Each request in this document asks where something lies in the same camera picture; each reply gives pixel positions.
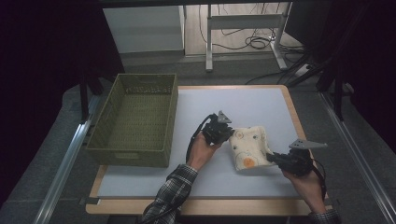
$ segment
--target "basket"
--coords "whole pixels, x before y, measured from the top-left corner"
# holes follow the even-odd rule
[[[177,75],[119,74],[86,149],[105,165],[167,167]]]

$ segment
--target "gray carpet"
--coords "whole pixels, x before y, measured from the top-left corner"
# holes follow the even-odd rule
[[[179,85],[244,85],[254,77],[278,72],[275,59],[267,54],[216,57],[212,73],[205,71],[202,57],[185,58],[172,53],[139,57],[123,55],[123,61],[128,73],[177,73]],[[279,78],[280,75],[266,76],[250,84],[276,84]],[[375,198],[366,187],[345,143],[336,131],[325,105],[315,91],[317,79],[318,77],[309,78],[290,89],[290,95],[307,139],[329,145],[325,149],[314,149],[313,154],[326,168],[332,205],[340,212],[344,223],[386,223]],[[108,91],[111,83],[104,79],[101,81]],[[343,103],[346,126],[394,202],[394,153],[361,118],[347,97]],[[79,119],[79,92],[78,87],[75,87],[64,94],[63,108],[57,120],[0,211],[0,223],[32,223],[73,138]],[[81,150],[49,223],[107,223],[108,216],[94,216],[85,212],[84,199],[89,196],[97,168],[98,165],[92,158]]]

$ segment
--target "wooden floor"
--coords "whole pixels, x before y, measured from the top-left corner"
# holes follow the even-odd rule
[[[211,15],[249,15],[249,14],[273,14],[281,13],[286,7],[285,3],[259,3],[259,4],[220,4],[211,6]],[[185,21],[185,52],[186,55],[205,54],[206,45],[206,17],[207,5],[186,6],[187,18]],[[254,36],[268,38],[272,31],[269,29],[246,29],[246,30],[216,30],[212,31],[213,53],[240,53],[271,51],[267,41],[255,43],[253,46],[263,49],[255,49],[246,45],[246,39]],[[293,37],[284,33],[281,44],[285,46],[301,46]]]

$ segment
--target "hand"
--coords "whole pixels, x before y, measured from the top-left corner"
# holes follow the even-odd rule
[[[221,147],[222,143],[210,146],[202,132],[198,133],[191,147],[190,157],[187,164],[199,171],[212,158],[216,150]]]
[[[322,200],[321,187],[318,176],[311,171],[308,175],[296,176],[282,171],[283,176],[291,181],[297,192],[303,197],[313,213],[325,213],[326,207]]]

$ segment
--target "white wall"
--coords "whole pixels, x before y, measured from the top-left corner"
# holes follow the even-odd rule
[[[103,11],[119,53],[184,49],[182,7],[104,8]]]

